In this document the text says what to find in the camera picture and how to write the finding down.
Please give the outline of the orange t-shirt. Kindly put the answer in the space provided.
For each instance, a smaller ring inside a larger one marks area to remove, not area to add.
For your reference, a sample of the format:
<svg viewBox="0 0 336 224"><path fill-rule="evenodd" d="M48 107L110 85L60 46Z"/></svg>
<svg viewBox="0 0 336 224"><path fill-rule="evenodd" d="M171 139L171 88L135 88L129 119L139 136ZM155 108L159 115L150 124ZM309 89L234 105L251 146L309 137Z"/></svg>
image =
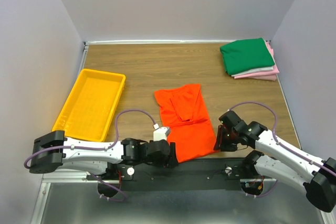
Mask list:
<svg viewBox="0 0 336 224"><path fill-rule="evenodd" d="M216 136L200 84L161 89L154 92L154 97L163 125L171 129L167 141L175 143L179 163L216 152Z"/></svg>

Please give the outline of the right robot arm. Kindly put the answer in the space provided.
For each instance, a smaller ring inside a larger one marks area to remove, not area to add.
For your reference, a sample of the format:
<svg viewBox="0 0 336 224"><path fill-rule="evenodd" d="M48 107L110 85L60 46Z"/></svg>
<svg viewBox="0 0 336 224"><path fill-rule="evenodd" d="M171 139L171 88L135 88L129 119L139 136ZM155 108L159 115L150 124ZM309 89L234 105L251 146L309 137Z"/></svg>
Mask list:
<svg viewBox="0 0 336 224"><path fill-rule="evenodd" d="M272 130L252 121L247 124L234 111L219 117L215 150L234 152L237 145L253 149L242 161L241 171L249 178L261 175L290 185L324 212L335 207L335 159L310 155Z"/></svg>

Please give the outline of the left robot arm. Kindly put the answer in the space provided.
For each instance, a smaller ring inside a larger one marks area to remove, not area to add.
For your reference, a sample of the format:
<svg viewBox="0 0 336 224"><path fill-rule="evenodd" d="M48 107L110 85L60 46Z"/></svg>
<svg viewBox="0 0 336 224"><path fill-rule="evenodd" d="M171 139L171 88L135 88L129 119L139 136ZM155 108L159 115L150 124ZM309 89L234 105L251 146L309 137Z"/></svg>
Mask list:
<svg viewBox="0 0 336 224"><path fill-rule="evenodd" d="M89 142L66 137L64 131L53 131L34 140L33 152L24 161L24 167L32 174L71 169L101 175L104 179L112 179L119 164L175 168L178 165L175 144L165 139L146 142L134 138Z"/></svg>

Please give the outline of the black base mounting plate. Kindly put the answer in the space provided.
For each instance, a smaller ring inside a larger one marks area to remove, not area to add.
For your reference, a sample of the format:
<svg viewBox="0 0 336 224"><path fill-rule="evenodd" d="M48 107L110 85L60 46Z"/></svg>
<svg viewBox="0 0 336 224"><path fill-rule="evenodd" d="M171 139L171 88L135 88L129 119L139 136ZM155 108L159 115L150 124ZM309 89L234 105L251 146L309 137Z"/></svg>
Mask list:
<svg viewBox="0 0 336 224"><path fill-rule="evenodd" d="M175 168L140 164L132 176L122 170L122 191L240 190L242 184L260 178L244 166L243 158L199 158Z"/></svg>

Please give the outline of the pale pink bottom t-shirt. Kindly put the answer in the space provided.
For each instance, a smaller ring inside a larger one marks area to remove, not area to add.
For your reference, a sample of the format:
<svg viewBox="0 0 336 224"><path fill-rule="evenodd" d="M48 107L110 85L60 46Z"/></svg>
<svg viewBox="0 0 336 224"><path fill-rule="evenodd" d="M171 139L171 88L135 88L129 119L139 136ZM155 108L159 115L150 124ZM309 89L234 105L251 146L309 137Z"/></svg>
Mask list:
<svg viewBox="0 0 336 224"><path fill-rule="evenodd" d="M255 79L255 80L266 80L266 81L276 81L277 75L267 75L267 76L252 76L252 77L235 77L234 79Z"/></svg>

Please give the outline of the light grey folded t-shirt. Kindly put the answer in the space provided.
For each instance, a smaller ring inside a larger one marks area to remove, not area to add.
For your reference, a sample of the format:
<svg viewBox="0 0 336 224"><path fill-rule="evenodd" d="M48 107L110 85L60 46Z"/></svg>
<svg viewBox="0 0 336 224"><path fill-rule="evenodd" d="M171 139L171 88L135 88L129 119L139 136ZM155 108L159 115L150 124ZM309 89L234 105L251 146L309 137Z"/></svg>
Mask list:
<svg viewBox="0 0 336 224"><path fill-rule="evenodd" d="M234 75L232 75L232 77L235 77L235 76L242 76L242 75L245 75L245 74L251 74L251 73L258 73L258 72L272 71L273 69L274 69L273 66L270 66L270 67L261 67L261 68L254 68L254 69L250 69L250 70L247 70L247 71L243 71L243 72L241 72L241 73L234 74Z"/></svg>

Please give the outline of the pink folded t-shirt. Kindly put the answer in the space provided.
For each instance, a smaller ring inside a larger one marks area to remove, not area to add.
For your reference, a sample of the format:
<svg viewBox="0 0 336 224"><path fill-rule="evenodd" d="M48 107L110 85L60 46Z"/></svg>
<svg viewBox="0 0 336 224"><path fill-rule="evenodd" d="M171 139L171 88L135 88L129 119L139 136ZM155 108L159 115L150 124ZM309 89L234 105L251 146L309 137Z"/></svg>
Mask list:
<svg viewBox="0 0 336 224"><path fill-rule="evenodd" d="M272 75L272 74L278 74L279 73L279 70L277 68L277 65L276 65L276 62L275 62L275 59L274 59L274 50L271 48L270 46L270 43L268 41L265 41L265 45L269 51L269 53L271 54L272 56L272 59L274 61L274 69L272 71L265 71L265 72L258 72L258 73L251 73L251 74L245 74L245 75L242 75L242 76L236 76L236 77L252 77L252 76L267 76L267 75Z"/></svg>

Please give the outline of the green folded t-shirt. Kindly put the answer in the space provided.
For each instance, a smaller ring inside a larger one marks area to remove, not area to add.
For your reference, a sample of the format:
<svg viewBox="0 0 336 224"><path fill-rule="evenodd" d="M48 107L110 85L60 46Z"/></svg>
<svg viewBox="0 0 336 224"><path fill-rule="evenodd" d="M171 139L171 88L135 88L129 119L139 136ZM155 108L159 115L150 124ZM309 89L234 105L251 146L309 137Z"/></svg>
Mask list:
<svg viewBox="0 0 336 224"><path fill-rule="evenodd" d="M221 46L219 50L225 70L230 76L275 65L263 38L236 40Z"/></svg>

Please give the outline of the yellow plastic tray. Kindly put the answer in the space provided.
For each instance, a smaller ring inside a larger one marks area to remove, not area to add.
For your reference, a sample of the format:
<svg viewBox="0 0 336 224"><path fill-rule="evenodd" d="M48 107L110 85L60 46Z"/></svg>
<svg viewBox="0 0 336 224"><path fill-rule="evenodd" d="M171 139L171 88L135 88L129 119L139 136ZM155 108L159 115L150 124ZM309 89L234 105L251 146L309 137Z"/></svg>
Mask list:
<svg viewBox="0 0 336 224"><path fill-rule="evenodd" d="M104 142L125 80L120 73L82 69L52 130L64 131L66 137Z"/></svg>

